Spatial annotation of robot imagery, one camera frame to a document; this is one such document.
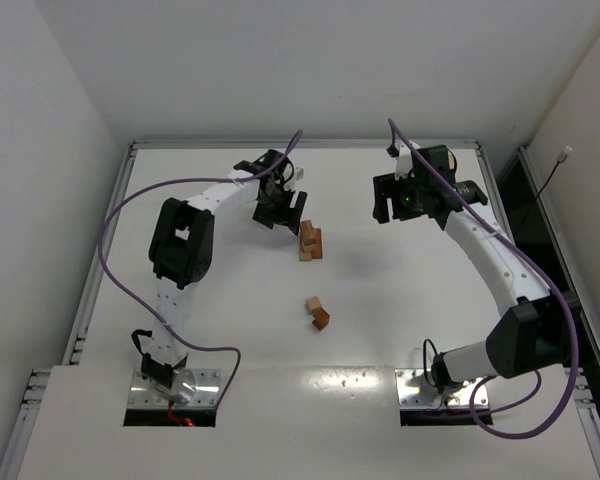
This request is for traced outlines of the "long light wood block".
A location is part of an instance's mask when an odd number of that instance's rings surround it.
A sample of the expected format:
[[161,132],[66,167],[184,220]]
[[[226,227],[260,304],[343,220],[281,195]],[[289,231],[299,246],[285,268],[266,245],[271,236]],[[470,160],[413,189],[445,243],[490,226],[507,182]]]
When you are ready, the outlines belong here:
[[299,260],[302,262],[311,261],[313,259],[314,244],[305,244],[303,241],[299,243]]

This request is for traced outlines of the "long dark wood block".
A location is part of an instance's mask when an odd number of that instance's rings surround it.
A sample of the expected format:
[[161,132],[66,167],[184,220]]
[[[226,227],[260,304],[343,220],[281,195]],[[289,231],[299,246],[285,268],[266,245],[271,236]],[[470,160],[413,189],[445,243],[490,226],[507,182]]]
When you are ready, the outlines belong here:
[[320,260],[323,258],[323,239],[322,239],[322,229],[316,229],[316,243],[315,248],[311,252],[311,258],[313,260]]

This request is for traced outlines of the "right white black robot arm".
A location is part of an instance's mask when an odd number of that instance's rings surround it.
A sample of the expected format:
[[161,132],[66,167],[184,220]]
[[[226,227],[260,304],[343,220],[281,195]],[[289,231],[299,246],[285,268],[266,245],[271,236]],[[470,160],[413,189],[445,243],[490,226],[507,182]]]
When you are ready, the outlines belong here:
[[563,364],[578,342],[567,325],[580,307],[577,297],[548,285],[505,246],[505,232],[487,195],[473,181],[457,181],[444,145],[390,146],[392,173],[374,177],[373,217],[384,224],[426,216],[467,255],[489,289],[500,319],[482,341],[435,355],[428,376],[439,392],[478,377],[506,379]]

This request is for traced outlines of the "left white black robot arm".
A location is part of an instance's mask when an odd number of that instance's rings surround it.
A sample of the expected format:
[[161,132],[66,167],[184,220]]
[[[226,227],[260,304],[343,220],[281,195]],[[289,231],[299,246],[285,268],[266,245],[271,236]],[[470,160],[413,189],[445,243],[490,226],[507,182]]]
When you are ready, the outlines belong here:
[[216,221],[253,204],[252,219],[268,228],[300,231],[307,194],[295,190],[301,178],[294,164],[277,150],[233,166],[224,182],[184,200],[162,204],[149,247],[149,261],[158,280],[156,326],[139,351],[141,371],[165,389],[172,389],[186,367],[187,348],[176,337],[189,320],[197,284],[211,267]]

